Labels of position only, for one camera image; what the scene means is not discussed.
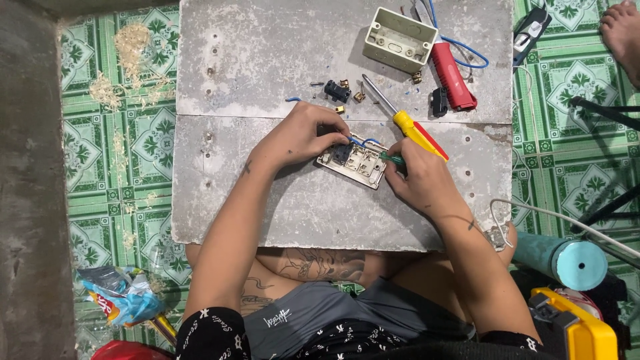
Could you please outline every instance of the green tile floor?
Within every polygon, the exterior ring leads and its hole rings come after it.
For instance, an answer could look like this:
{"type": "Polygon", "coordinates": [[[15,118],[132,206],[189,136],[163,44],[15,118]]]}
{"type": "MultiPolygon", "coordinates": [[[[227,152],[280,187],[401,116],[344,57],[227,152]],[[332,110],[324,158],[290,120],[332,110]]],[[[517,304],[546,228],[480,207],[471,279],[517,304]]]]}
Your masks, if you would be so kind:
{"type": "MultiPolygon", "coordinates": [[[[542,1],[516,0],[514,23],[542,1]]],[[[578,218],[601,195],[610,201],[638,182],[640,142],[636,131],[569,109],[568,100],[581,95],[603,105],[637,105],[640,95],[598,36],[598,20],[606,8],[603,1],[547,0],[547,4],[554,20],[524,63],[533,82],[528,82],[523,70],[514,76],[513,96],[522,100],[513,104],[513,198],[578,218]]],[[[88,88],[99,72],[112,84],[130,86],[117,65],[113,36],[131,22],[144,23],[153,36],[157,50],[153,72],[175,82],[178,15],[179,7],[173,5],[86,17],[67,24],[60,38],[74,266],[149,269],[152,253],[164,250],[164,263],[152,271],[163,282],[161,296],[176,326],[188,293],[190,269],[184,247],[174,244],[170,236],[175,99],[143,108],[134,94],[123,97],[119,111],[112,112],[94,101],[88,88]]],[[[146,81],[138,92],[145,94],[153,84],[146,81]]],[[[633,202],[627,209],[637,207],[633,202]]],[[[546,215],[515,208],[513,218],[521,231],[572,237],[568,223],[546,215]]],[[[595,227],[629,226],[638,222],[610,221],[595,227]]],[[[624,241],[640,249],[637,238],[624,241]]],[[[640,292],[636,271],[613,258],[610,268],[640,292]]],[[[361,290],[350,283],[340,287],[361,290]]],[[[145,326],[104,325],[104,314],[84,301],[87,293],[77,281],[74,295],[80,359],[89,359],[97,347],[113,338],[169,348],[145,326]]],[[[622,318],[629,318],[633,304],[620,305],[622,318]]],[[[640,320],[631,326],[632,342],[639,350],[628,354],[640,359],[640,320]]]]}

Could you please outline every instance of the electrical box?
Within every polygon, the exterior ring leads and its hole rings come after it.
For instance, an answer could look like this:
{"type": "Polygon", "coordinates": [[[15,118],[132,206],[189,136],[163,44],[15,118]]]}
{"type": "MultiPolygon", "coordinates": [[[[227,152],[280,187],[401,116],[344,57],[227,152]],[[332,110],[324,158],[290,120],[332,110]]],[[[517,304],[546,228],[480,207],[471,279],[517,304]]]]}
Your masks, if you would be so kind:
{"type": "Polygon", "coordinates": [[[349,145],[333,145],[318,156],[316,162],[340,174],[354,179],[372,189],[377,190],[380,179],[387,164],[380,158],[380,153],[387,148],[371,141],[351,134],[360,144],[351,142],[349,145]]]}
{"type": "Polygon", "coordinates": [[[409,74],[427,63],[438,29],[402,14],[378,8],[362,54],[409,74]]]}

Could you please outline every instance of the yellow screwdriver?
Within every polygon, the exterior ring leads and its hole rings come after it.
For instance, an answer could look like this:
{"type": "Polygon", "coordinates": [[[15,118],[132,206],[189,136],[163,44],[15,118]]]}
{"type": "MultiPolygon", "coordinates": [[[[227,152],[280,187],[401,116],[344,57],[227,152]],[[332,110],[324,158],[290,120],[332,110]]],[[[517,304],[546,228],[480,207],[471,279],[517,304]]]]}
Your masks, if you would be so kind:
{"type": "Polygon", "coordinates": [[[443,158],[445,162],[449,161],[449,156],[444,150],[438,145],[436,140],[434,140],[429,133],[420,125],[418,122],[413,121],[409,114],[404,110],[397,111],[396,108],[391,105],[391,102],[387,100],[387,98],[378,90],[376,85],[369,79],[368,76],[362,74],[362,78],[367,84],[371,87],[371,89],[376,93],[378,98],[382,100],[382,102],[387,105],[387,107],[393,111],[394,115],[394,123],[400,127],[402,134],[411,140],[418,143],[418,145],[425,148],[425,150],[432,152],[433,154],[438,155],[443,158]]]}

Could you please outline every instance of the concrete wall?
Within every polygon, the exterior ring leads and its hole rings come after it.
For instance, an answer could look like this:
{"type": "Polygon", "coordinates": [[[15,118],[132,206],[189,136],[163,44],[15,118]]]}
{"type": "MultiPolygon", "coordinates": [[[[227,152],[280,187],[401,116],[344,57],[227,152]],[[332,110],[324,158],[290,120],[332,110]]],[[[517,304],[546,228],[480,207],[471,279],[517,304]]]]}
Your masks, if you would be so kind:
{"type": "Polygon", "coordinates": [[[73,359],[56,26],[0,0],[0,359],[73,359]]]}
{"type": "Polygon", "coordinates": [[[31,0],[58,17],[105,13],[175,4],[177,0],[31,0]]]}

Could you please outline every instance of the red knife handle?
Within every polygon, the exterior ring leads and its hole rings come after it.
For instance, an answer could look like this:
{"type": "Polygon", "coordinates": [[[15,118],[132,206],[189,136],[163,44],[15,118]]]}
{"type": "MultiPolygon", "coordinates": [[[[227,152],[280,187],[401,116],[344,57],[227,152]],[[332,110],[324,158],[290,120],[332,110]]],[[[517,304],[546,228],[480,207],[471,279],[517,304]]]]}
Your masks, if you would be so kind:
{"type": "Polygon", "coordinates": [[[448,42],[439,42],[431,49],[431,59],[436,65],[436,72],[442,86],[447,87],[449,106],[454,110],[473,110],[478,105],[476,97],[467,89],[460,75],[456,60],[451,54],[448,42]]]}

